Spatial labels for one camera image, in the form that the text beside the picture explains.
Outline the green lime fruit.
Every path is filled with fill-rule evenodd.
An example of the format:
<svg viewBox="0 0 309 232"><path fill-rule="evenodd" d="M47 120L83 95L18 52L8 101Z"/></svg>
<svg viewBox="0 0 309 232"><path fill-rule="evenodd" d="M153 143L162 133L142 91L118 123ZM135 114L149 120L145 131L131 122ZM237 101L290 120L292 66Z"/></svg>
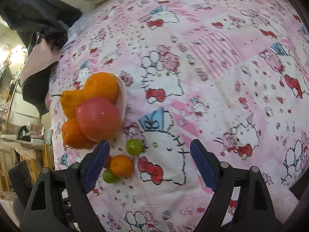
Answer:
<svg viewBox="0 0 309 232"><path fill-rule="evenodd" d="M103 177L103 180L108 184L113 184L119 181L119 177L113 174L110 169L104 170L102 177Z"/></svg>
<svg viewBox="0 0 309 232"><path fill-rule="evenodd" d="M126 150L132 156L138 156L143 152L143 143L139 139L130 139L126 142Z"/></svg>

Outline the small orange mandarin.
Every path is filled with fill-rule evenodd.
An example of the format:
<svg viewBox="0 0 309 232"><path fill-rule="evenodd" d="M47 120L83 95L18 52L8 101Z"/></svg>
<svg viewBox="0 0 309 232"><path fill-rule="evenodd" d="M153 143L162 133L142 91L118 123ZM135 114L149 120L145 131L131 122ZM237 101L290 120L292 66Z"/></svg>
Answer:
<svg viewBox="0 0 309 232"><path fill-rule="evenodd" d="M130 157L121 154L112 158L110 170L117 177L130 177L134 173L134 164Z"/></svg>

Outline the wooden rack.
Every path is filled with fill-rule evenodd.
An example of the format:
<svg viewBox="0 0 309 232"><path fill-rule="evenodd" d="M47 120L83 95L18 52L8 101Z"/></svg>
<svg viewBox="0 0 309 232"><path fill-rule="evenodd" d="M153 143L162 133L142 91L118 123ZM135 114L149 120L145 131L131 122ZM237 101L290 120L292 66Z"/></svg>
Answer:
<svg viewBox="0 0 309 232"><path fill-rule="evenodd" d="M54 170L52 146L8 137L1 137L1 199L26 205L41 170Z"/></svg>

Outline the small red fruit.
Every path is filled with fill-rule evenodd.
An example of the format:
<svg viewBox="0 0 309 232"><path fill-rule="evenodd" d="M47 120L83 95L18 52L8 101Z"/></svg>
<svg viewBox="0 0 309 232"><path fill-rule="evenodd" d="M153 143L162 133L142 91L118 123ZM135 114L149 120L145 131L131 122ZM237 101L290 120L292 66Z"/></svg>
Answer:
<svg viewBox="0 0 309 232"><path fill-rule="evenodd" d="M104 168L109 169L111 161L112 161L112 157L109 155L107 160L105 161Z"/></svg>

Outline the orange lower left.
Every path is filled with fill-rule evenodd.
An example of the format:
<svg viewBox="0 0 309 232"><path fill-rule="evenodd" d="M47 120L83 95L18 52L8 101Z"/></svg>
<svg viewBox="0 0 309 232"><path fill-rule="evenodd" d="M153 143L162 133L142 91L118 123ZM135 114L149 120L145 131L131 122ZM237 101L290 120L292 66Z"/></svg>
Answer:
<svg viewBox="0 0 309 232"><path fill-rule="evenodd" d="M75 117L62 125L62 139L65 145L73 149L88 149L96 144L82 133Z"/></svg>

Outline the red apple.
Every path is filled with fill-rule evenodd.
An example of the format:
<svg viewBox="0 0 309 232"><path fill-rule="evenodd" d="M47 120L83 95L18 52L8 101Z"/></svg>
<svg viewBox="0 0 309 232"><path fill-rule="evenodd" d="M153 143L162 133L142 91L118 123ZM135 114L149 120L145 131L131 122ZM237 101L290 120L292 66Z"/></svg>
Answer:
<svg viewBox="0 0 309 232"><path fill-rule="evenodd" d="M103 97L93 97L79 104L76 119L81 132L97 142L112 140L121 127L119 112Z"/></svg>

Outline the orange pear-shaped fruit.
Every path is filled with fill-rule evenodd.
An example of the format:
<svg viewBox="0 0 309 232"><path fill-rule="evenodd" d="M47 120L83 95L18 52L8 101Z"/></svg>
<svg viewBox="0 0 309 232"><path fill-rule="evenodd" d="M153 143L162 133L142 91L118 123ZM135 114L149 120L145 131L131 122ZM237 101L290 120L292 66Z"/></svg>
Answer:
<svg viewBox="0 0 309 232"><path fill-rule="evenodd" d="M83 90L65 90L62 93L54 94L51 97L59 97L65 116L68 119L76 116L77 107L84 101Z"/></svg>

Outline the large orange top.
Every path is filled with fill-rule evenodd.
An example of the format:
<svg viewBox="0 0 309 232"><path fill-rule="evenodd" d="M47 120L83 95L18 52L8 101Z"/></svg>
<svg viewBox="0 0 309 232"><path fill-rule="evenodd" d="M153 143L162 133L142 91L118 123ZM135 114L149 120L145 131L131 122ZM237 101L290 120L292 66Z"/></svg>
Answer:
<svg viewBox="0 0 309 232"><path fill-rule="evenodd" d="M85 100L103 97L111 103L116 103L118 97L118 84L116 75L106 72L92 74L83 86Z"/></svg>

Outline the pink towel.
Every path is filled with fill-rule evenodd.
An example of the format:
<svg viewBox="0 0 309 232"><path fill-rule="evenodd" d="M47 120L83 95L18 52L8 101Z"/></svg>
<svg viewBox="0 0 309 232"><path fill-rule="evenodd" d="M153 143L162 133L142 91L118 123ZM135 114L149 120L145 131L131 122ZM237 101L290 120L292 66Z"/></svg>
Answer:
<svg viewBox="0 0 309 232"><path fill-rule="evenodd" d="M39 115L46 114L46 97L52 66L60 59L60 50L52 47L44 37L39 39L30 53L20 76L23 100L33 105Z"/></svg>

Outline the pink Hello Kitty bedspread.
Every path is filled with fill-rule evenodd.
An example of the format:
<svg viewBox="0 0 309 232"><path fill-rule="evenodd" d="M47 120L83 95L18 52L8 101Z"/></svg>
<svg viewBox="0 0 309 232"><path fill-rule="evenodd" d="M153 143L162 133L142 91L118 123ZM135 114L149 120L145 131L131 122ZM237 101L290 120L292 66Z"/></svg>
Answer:
<svg viewBox="0 0 309 232"><path fill-rule="evenodd" d="M308 169L308 30L288 0L112 0L69 30L53 70L55 167L81 161L61 137L59 95L98 72L126 87L111 155L143 142L133 176L88 194L107 231L193 231L213 192L190 154L199 139L236 168L257 166L275 210L289 215L290 188Z"/></svg>

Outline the black cloth on chair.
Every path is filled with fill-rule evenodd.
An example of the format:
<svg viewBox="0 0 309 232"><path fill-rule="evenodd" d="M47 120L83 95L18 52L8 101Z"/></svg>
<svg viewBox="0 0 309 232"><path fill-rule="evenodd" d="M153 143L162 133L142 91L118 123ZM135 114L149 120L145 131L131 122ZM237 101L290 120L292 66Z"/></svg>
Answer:
<svg viewBox="0 0 309 232"><path fill-rule="evenodd" d="M7 0L1 2L1 17L17 32L28 51L43 38L61 49L68 30L82 16L81 10L60 0Z"/></svg>

